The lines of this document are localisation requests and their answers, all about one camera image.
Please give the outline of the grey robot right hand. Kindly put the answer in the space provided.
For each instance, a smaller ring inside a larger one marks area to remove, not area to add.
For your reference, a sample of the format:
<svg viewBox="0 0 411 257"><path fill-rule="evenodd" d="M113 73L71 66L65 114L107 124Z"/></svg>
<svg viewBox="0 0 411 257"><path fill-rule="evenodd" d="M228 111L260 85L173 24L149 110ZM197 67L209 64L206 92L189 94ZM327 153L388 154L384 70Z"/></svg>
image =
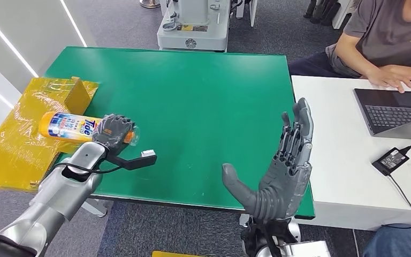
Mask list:
<svg viewBox="0 0 411 257"><path fill-rule="evenodd" d="M314 122L304 97L294 103L292 110L293 121L286 112L281 116L283 128L280 142L256 191L239 180L232 164L222 164L224 186L244 210L258 220L293 217L309 183Z"/></svg>

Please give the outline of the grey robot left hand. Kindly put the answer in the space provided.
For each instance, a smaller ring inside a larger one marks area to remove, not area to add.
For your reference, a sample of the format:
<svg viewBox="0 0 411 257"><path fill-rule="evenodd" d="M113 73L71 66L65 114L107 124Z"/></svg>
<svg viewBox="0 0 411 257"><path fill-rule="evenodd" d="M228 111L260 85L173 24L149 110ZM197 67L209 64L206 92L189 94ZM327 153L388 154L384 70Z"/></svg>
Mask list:
<svg viewBox="0 0 411 257"><path fill-rule="evenodd" d="M92 142L105 146L111 155L119 155L132 141L135 122L123 115L105 115L93 130Z"/></svg>

